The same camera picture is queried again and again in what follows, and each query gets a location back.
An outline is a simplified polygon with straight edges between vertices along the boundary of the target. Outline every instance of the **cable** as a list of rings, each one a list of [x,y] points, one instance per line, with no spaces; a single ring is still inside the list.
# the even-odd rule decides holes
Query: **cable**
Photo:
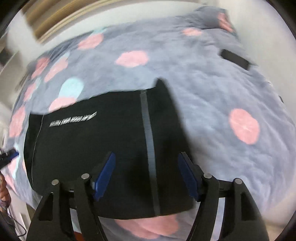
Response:
[[[7,226],[11,229],[11,231],[12,231],[12,232],[15,232],[15,230],[13,230],[13,229],[11,228],[11,226],[8,224],[8,222],[7,222],[6,219],[4,218],[2,212],[0,212],[0,214],[1,214],[2,218],[5,220]],[[25,235],[27,234],[27,230],[26,230],[26,229],[25,229],[25,228],[24,228],[24,227],[23,227],[18,221],[16,221],[13,217],[11,217],[9,214],[7,214],[7,215],[8,215],[8,217],[10,217],[11,219],[13,219],[18,225],[20,225],[20,226],[24,229],[25,233],[22,234],[22,235],[19,235],[18,237],[23,237],[23,236],[25,236]]]
[[[26,234],[27,234],[27,230],[18,222],[18,221],[16,221],[14,218],[12,218],[18,225],[20,225],[22,228],[23,228],[23,230],[25,231],[25,233],[24,234],[22,234],[22,235],[19,235],[18,237],[22,237],[22,236],[25,236]]]

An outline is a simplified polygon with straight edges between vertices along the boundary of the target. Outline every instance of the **pink polka dot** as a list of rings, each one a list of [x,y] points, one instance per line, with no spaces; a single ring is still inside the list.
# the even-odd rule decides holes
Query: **pink polka dot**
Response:
[[[28,101],[29,99],[31,99],[33,92],[36,90],[36,84],[33,83],[31,85],[29,85],[25,96],[24,96],[24,101]]]
[[[17,193],[16,190],[15,190],[14,180],[13,180],[9,175],[6,175],[6,176],[5,176],[5,181],[6,181],[7,184],[12,188],[12,190],[13,190],[15,193]]]
[[[202,34],[202,32],[196,28],[186,28],[182,32],[186,36],[199,36]]]
[[[11,161],[11,163],[9,163],[9,164],[7,165],[7,168],[9,169],[10,174],[13,174],[13,173],[15,172],[16,167],[17,167],[17,157],[14,158],[14,159]]]
[[[40,58],[37,61],[36,69],[35,69],[34,73],[32,74],[32,77],[31,78],[33,79],[33,78],[41,75],[41,73],[43,72],[43,70],[47,67],[49,61],[50,61],[49,58],[46,58],[46,57]]]
[[[9,137],[17,137],[22,132],[22,124],[26,117],[25,107],[21,106],[13,115],[9,125]]]
[[[218,19],[219,19],[220,28],[225,29],[230,33],[233,32],[233,29],[232,29],[230,23],[227,21],[227,17],[224,13],[219,13]]]
[[[58,72],[68,67],[68,60],[66,57],[61,58],[57,63],[55,63],[48,74],[44,78],[44,82],[50,81]]]
[[[78,49],[86,50],[86,49],[93,49],[98,46],[104,39],[103,34],[91,34],[86,39],[82,40],[78,44]]]
[[[169,236],[178,231],[177,215],[140,218],[135,220],[142,228],[162,236]]]
[[[115,63],[127,68],[133,68],[139,65],[145,65],[148,61],[149,58],[146,52],[131,51],[123,53]]]
[[[243,109],[233,109],[229,115],[229,123],[238,139],[248,145],[258,141],[260,127],[247,111]]]
[[[55,111],[55,110],[58,110],[60,108],[63,108],[63,107],[67,107],[69,105],[72,105],[76,102],[76,99],[73,98],[73,97],[59,97],[59,98],[56,98],[50,105],[49,107],[49,111],[52,112],[52,111]]]
[[[156,239],[160,235],[169,236],[178,231],[179,224],[176,217],[177,215],[173,214],[154,218],[115,220],[115,222],[137,237]]]
[[[140,225],[138,225],[135,222],[135,219],[130,219],[130,220],[115,219],[115,222],[123,229],[130,231],[136,237],[144,238],[144,239],[156,239],[159,237],[158,234],[149,232],[148,230],[145,230],[144,228],[140,227]]]

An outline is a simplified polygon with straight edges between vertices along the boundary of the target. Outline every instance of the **gray blanket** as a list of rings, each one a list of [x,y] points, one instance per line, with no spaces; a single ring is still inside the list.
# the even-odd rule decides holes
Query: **gray blanket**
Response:
[[[8,184],[37,207],[40,197],[30,187],[22,154],[30,112],[48,113],[109,91],[151,88],[161,77],[203,171],[222,180],[241,178],[261,211],[275,205],[295,173],[295,126],[258,67],[253,63],[247,71],[222,59],[222,49],[252,63],[225,11],[201,7],[185,16],[95,30],[44,53],[32,63],[13,110],[7,148],[14,146],[20,156],[2,170]],[[101,221],[110,241],[185,240],[195,214],[196,208],[174,216],[172,232],[144,228],[155,236]],[[213,240],[222,216],[223,201]]]

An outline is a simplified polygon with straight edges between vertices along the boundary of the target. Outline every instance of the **gray stripe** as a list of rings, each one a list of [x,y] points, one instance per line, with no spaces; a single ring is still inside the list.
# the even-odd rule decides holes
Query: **gray stripe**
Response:
[[[141,98],[141,108],[142,108],[142,119],[143,119],[146,146],[147,146],[148,168],[149,168],[151,193],[152,193],[152,199],[153,199],[153,208],[154,208],[155,216],[159,216],[160,206],[159,206],[159,199],[158,199],[157,179],[156,179],[155,151],[154,151],[154,142],[153,142],[150,117],[149,117],[146,90],[141,91],[140,98]]]

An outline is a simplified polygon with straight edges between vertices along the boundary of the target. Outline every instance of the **black fabric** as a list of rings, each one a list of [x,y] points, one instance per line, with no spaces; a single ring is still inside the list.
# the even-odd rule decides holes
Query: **black fabric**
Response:
[[[160,214],[189,210],[193,201],[177,159],[181,151],[192,157],[162,81],[147,90],[147,100]],[[61,122],[94,113],[89,120]],[[54,179],[69,181],[90,173],[108,151],[115,153],[116,166],[104,196],[95,203],[98,215],[116,219],[154,217],[140,91],[110,92],[44,116],[30,114],[24,158],[30,184],[41,195]]]
[[[245,70],[249,70],[250,63],[248,60],[234,54],[226,49],[223,49],[220,56],[232,63],[237,64],[238,66],[244,68]]]
[[[279,96],[279,98],[280,98],[281,102],[283,102],[283,103],[284,103],[284,101],[283,101],[282,97],[281,97],[281,96]]]

